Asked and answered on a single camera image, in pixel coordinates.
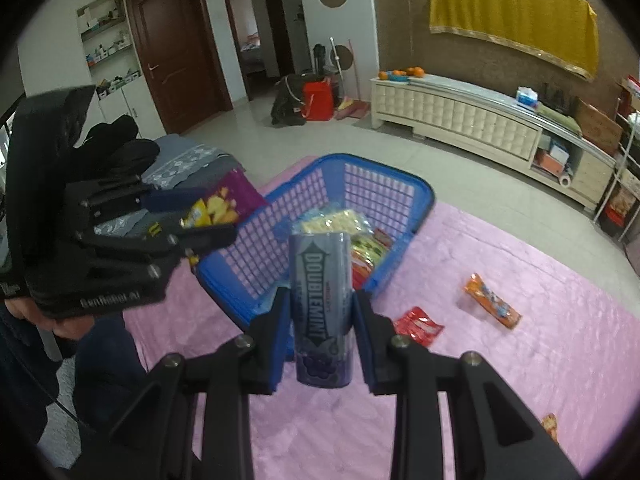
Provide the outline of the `left hand in black glove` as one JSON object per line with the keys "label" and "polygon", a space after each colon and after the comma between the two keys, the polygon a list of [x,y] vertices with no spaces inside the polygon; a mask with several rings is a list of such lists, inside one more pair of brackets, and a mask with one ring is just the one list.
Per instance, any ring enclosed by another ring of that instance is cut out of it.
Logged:
{"label": "left hand in black glove", "polygon": [[137,123],[129,115],[92,127],[86,140],[73,150],[70,175],[75,181],[141,176],[160,154],[152,140],[138,137]]}

